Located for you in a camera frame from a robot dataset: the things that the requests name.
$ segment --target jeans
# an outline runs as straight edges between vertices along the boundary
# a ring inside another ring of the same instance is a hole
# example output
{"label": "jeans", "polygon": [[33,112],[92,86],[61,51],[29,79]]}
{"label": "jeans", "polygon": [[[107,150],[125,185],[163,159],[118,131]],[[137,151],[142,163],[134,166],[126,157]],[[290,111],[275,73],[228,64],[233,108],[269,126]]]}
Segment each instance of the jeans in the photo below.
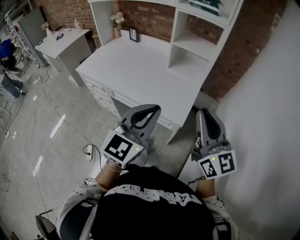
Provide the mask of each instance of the jeans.
{"label": "jeans", "polygon": [[23,87],[23,82],[18,80],[12,80],[5,74],[2,80],[2,86],[8,92],[10,92],[11,95],[13,95],[15,98],[18,98],[20,96],[20,92],[18,89],[21,89]]}

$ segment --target person in blue shirt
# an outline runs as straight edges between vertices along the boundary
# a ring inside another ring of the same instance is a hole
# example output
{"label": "person in blue shirt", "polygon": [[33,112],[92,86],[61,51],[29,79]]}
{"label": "person in blue shirt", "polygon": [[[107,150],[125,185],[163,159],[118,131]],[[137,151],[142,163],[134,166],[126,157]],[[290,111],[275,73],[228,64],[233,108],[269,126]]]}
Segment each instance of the person in blue shirt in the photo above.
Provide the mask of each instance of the person in blue shirt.
{"label": "person in blue shirt", "polygon": [[0,39],[0,60],[5,67],[13,67],[15,65],[15,57],[13,56],[12,39],[6,39],[3,42]]}
{"label": "person in blue shirt", "polygon": [[[3,42],[0,39],[0,64],[5,68],[12,68],[15,66],[15,57],[13,56],[13,49],[15,46],[11,43],[13,37]],[[23,88],[23,82],[11,79],[6,73],[0,75],[0,84],[10,94],[15,97],[15,101],[18,100],[21,95],[21,89]]]}

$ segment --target bracelet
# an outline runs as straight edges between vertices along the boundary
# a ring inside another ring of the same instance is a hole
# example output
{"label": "bracelet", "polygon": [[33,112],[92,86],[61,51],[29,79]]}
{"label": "bracelet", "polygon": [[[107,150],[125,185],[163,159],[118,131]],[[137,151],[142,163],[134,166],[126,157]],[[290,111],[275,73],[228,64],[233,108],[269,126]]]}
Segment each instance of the bracelet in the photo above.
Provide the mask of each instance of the bracelet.
{"label": "bracelet", "polygon": [[114,171],[114,172],[116,172],[116,173],[122,173],[122,171],[120,172],[120,171],[117,171],[117,170],[114,170],[113,168],[111,168],[111,167],[108,165],[107,162],[106,162],[106,165],[107,165],[112,171]]}

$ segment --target flowers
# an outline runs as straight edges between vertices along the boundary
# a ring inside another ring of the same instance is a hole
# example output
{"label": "flowers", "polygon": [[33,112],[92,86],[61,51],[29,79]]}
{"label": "flowers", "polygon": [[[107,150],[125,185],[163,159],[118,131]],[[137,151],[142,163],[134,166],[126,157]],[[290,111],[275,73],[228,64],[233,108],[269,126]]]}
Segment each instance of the flowers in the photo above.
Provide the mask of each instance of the flowers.
{"label": "flowers", "polygon": [[125,18],[123,16],[123,13],[118,12],[116,15],[111,16],[112,25],[114,28],[119,27],[123,22],[125,22]]}
{"label": "flowers", "polygon": [[45,22],[45,23],[42,25],[42,29],[45,30],[45,29],[47,29],[49,26],[50,26],[50,24],[49,24],[48,22]]}

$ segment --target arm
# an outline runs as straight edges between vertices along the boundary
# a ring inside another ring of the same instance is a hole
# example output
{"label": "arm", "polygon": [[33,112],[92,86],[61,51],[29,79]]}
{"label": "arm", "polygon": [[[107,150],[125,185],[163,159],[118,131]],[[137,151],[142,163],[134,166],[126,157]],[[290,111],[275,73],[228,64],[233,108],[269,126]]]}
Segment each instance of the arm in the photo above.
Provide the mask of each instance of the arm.
{"label": "arm", "polygon": [[96,182],[109,190],[114,187],[115,182],[119,179],[122,169],[111,161],[107,161],[107,165],[95,178]]}
{"label": "arm", "polygon": [[64,202],[57,216],[57,233],[62,240],[79,239],[80,236],[90,233],[98,201],[107,190],[114,187],[115,181],[120,177],[121,168],[108,161],[105,168],[95,179],[86,180],[86,184],[75,189]]}
{"label": "arm", "polygon": [[214,218],[213,239],[237,240],[239,230],[226,211],[224,203],[216,196],[215,180],[200,180],[196,188],[196,194],[199,198],[202,198]]}

